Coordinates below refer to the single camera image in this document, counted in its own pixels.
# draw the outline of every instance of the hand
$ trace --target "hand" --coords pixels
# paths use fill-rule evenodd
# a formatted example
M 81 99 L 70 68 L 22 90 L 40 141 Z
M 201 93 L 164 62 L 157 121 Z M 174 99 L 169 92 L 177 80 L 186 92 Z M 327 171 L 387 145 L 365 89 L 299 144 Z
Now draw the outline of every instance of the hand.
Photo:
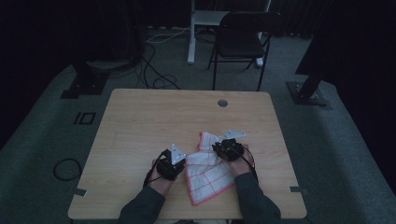
M 253 158 L 246 149 L 243 157 L 253 166 Z M 234 177 L 251 172 L 249 165 L 242 158 L 238 158 L 236 161 L 224 161 L 230 167 Z
M 166 196 L 169 193 L 169 190 L 171 189 L 171 187 L 172 187 L 173 183 L 175 183 L 175 181 L 167 180 L 160 176 L 161 175 L 158 174 L 158 172 L 157 172 L 157 167 L 154 167 L 152 174 L 151 174 L 151 178 L 149 180 L 153 180 L 153 179 L 155 179 L 155 180 L 149 182 L 148 186 L 151 187 L 152 189 L 155 189 L 157 192 L 161 193 L 161 195 Z

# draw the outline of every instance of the towel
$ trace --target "towel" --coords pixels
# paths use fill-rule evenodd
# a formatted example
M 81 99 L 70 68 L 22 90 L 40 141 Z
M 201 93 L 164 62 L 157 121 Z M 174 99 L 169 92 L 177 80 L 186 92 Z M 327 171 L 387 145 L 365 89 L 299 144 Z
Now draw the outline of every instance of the towel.
M 214 198 L 233 185 L 230 168 L 212 148 L 222 138 L 205 132 L 200 136 L 198 152 L 186 157 L 185 174 L 192 205 Z

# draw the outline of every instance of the sleeve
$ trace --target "sleeve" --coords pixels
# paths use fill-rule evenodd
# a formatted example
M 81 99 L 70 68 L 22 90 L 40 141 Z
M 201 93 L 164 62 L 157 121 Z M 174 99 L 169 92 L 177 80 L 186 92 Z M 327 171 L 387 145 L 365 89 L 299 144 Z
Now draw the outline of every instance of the sleeve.
M 120 212 L 119 224 L 152 224 L 163 208 L 165 197 L 150 187 L 143 188 Z
M 247 224 L 281 223 L 279 208 L 262 193 L 253 173 L 239 175 L 234 182 L 239 208 Z

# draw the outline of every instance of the wooden table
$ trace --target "wooden table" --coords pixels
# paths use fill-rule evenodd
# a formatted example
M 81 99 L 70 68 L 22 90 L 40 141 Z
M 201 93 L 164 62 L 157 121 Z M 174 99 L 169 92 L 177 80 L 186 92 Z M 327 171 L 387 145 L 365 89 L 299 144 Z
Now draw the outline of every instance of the wooden table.
M 221 107 L 218 100 L 226 100 Z M 238 138 L 256 161 L 260 186 L 282 213 L 303 218 L 302 194 L 280 130 L 271 97 L 265 92 L 114 90 L 74 195 L 73 219 L 118 218 L 121 208 L 142 189 L 151 161 L 175 143 L 187 154 L 197 151 L 199 133 L 241 130 Z M 159 219 L 239 218 L 234 187 L 192 206 L 184 172 L 172 187 Z

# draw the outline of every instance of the black chair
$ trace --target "black chair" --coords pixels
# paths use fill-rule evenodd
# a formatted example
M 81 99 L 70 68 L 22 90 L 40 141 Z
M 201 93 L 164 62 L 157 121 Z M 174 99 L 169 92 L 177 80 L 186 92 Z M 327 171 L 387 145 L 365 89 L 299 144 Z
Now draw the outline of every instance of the black chair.
M 207 67 L 210 69 L 210 65 L 215 64 L 212 90 L 216 86 L 218 63 L 249 62 L 246 67 L 248 69 L 256 58 L 263 58 L 262 72 L 257 87 L 259 91 L 270 48 L 270 39 L 279 30 L 281 23 L 282 17 L 277 12 L 234 11 L 227 13 L 221 19 L 216 31 L 215 45 Z M 263 43 L 259 39 L 259 32 L 262 32 L 264 36 Z M 219 61 L 219 56 L 226 60 Z

